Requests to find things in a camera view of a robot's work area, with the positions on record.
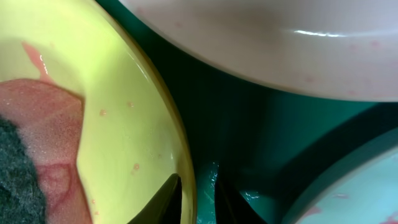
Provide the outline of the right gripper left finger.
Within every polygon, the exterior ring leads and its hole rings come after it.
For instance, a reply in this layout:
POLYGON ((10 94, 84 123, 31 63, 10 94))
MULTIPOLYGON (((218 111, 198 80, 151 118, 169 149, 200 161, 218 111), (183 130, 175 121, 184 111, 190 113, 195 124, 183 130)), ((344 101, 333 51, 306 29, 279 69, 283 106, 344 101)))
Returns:
POLYGON ((172 174, 128 224, 180 224, 182 214, 182 181, 172 174))

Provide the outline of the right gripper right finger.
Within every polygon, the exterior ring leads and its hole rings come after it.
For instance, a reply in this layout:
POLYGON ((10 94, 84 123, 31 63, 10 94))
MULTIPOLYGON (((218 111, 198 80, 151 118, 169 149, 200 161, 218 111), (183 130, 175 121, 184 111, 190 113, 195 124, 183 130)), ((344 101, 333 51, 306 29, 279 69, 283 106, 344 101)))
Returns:
POLYGON ((267 224, 222 174, 217 176, 214 198, 217 224, 267 224))

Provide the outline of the yellow-green plate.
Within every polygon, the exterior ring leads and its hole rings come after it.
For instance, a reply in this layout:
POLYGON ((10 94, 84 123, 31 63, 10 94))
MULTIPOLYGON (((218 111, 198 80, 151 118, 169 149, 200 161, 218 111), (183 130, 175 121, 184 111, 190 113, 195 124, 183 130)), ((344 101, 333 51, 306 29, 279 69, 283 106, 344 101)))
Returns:
POLYGON ((76 168, 91 223, 129 223, 164 182, 182 181, 180 223, 195 223, 192 160, 167 87, 94 1, 1 2, 1 83, 29 79, 79 98, 76 168))

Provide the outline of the white plate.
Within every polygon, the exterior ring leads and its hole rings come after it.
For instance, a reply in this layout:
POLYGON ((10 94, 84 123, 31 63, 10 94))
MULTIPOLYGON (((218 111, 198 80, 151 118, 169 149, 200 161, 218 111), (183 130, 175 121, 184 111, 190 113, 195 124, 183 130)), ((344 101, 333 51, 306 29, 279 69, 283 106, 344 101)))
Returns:
POLYGON ((397 101, 397 0, 122 0, 195 58, 270 88, 397 101))

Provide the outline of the teal plastic tray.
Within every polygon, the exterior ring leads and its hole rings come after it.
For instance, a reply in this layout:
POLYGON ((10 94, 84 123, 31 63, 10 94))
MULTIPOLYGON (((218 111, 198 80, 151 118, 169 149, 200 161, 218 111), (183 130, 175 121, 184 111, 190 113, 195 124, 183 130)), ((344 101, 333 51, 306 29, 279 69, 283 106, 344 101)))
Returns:
POLYGON ((336 156, 397 127, 396 103, 327 100, 266 88, 186 54, 118 0, 98 0, 158 69, 182 118, 197 183, 197 222, 214 223, 225 171, 254 211, 279 223, 302 186, 336 156))

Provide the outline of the light blue plate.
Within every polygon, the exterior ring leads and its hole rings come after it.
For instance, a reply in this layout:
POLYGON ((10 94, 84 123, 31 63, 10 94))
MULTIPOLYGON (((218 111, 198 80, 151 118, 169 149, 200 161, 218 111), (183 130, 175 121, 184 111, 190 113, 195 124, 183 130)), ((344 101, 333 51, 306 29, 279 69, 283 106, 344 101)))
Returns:
POLYGON ((327 188, 301 224, 397 224, 397 147, 327 188))

